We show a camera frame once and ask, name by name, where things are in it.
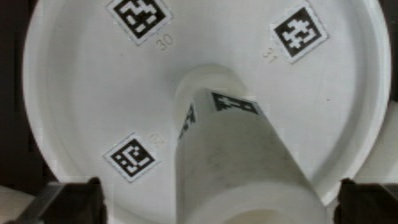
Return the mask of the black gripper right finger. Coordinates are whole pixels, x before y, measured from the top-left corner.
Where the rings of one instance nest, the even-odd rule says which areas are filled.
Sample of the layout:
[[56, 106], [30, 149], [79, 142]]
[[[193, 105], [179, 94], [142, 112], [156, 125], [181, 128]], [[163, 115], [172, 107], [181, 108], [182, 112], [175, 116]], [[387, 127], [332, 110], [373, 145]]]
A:
[[341, 180], [333, 224], [398, 224], [398, 183]]

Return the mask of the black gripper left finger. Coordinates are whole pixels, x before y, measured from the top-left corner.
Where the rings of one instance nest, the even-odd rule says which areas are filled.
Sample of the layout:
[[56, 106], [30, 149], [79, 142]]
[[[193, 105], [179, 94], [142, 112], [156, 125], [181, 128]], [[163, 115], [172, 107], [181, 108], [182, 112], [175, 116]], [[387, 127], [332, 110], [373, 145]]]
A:
[[99, 178], [49, 182], [10, 224], [108, 224]]

